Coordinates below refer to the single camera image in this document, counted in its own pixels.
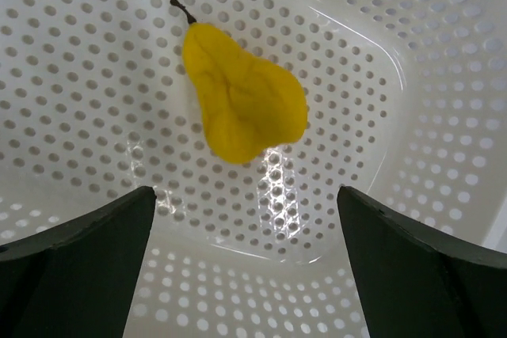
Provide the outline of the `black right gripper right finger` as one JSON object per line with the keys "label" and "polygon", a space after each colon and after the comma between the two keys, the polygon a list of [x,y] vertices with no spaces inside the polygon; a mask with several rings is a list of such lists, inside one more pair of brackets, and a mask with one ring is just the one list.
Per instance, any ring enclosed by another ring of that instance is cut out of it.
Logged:
{"label": "black right gripper right finger", "polygon": [[371,337],[504,337],[506,255],[413,220],[363,192],[337,194]]}

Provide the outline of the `yellow fake pear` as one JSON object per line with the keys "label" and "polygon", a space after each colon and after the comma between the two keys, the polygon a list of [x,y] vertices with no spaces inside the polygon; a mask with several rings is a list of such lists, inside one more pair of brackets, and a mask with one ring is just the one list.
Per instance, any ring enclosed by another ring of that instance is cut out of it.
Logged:
{"label": "yellow fake pear", "polygon": [[196,89],[204,137],[222,160],[242,165],[263,150],[298,142],[307,127],[302,85],[214,25],[186,12],[185,71]]}

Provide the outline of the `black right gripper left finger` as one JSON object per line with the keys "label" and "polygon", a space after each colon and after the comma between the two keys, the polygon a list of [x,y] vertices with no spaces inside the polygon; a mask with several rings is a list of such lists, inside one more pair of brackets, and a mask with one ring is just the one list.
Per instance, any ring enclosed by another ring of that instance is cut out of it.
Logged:
{"label": "black right gripper left finger", "polygon": [[121,337],[154,219],[142,186],[1,247],[3,337]]}

